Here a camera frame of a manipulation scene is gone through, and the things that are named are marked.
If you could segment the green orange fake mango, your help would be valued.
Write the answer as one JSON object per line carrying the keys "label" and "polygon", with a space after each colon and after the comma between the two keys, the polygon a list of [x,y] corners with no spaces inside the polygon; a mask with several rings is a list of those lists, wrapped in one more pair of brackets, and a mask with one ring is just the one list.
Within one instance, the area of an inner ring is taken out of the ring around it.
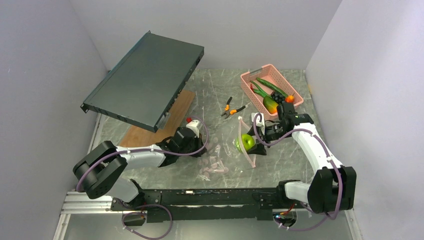
{"label": "green orange fake mango", "polygon": [[278,112],[277,108],[279,104],[275,102],[270,96],[265,96],[262,100],[262,104],[270,114],[275,114]]}

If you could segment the black fake grape bunch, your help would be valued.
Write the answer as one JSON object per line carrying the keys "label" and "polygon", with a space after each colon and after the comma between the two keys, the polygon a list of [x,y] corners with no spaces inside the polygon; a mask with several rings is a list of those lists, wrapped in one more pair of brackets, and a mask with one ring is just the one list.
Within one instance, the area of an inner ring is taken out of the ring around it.
{"label": "black fake grape bunch", "polygon": [[283,102],[285,102],[286,99],[283,94],[277,91],[273,91],[270,96],[278,104],[282,104]]}

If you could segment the small orange fake fruit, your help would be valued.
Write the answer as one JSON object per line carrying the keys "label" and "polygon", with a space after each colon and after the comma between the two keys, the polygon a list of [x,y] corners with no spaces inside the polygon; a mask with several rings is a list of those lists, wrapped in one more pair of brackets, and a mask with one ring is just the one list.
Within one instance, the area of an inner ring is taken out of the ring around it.
{"label": "small orange fake fruit", "polygon": [[295,101],[295,97],[294,97],[293,95],[288,95],[288,96],[285,98],[285,102],[286,102],[286,103],[294,103],[294,101]]}

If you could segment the clear zip top bag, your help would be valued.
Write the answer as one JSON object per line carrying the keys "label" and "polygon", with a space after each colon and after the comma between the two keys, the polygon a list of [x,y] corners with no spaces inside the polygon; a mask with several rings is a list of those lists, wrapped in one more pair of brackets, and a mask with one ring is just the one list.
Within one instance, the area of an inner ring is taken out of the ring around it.
{"label": "clear zip top bag", "polygon": [[198,177],[203,181],[212,181],[227,174],[241,174],[257,167],[257,155],[250,154],[242,148],[239,152],[235,138],[241,141],[241,135],[247,134],[251,125],[243,117],[222,120],[219,125],[209,128],[206,153],[197,162]]}

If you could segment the green fake cucumber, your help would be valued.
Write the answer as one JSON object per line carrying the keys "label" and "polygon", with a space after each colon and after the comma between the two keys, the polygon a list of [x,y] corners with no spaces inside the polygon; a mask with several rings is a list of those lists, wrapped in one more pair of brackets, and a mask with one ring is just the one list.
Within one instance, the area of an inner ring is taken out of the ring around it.
{"label": "green fake cucumber", "polygon": [[269,81],[267,81],[267,80],[265,80],[265,79],[262,79],[262,78],[257,77],[257,78],[256,78],[256,80],[257,80],[259,83],[261,83],[262,85],[264,85],[265,87],[267,87],[267,88],[269,88],[269,89],[272,89],[272,90],[273,90],[273,91],[275,91],[275,92],[280,93],[280,94],[281,94],[281,95],[283,95],[285,98],[289,96],[289,95],[288,95],[287,93],[285,93],[285,92],[284,92],[281,88],[277,87],[276,85],[274,85],[273,83],[271,83],[271,82],[269,82]]}

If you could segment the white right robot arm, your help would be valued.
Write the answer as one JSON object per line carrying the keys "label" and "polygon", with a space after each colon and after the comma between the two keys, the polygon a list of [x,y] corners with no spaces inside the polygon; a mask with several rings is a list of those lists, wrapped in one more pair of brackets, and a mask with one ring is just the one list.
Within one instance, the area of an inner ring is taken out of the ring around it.
{"label": "white right robot arm", "polygon": [[287,208],[297,201],[308,204],[316,214],[330,214],[354,207],[357,173],[344,166],[320,137],[313,119],[307,113],[297,113],[292,103],[277,106],[277,120],[267,125],[262,113],[251,115],[248,134],[256,137],[255,146],[247,153],[265,156],[270,148],[286,138],[293,138],[312,167],[311,183],[283,180],[277,186],[276,203]]}

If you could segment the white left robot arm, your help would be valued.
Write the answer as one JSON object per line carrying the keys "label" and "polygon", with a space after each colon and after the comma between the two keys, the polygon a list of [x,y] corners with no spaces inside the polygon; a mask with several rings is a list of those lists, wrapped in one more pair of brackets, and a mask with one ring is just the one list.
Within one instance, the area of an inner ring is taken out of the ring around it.
{"label": "white left robot arm", "polygon": [[118,198],[131,210],[144,203],[143,190],[135,180],[122,177],[127,170],[166,167],[179,157],[200,157],[206,152],[199,129],[179,127],[173,136],[149,146],[122,147],[107,140],[89,152],[74,167],[76,191],[90,199]]}

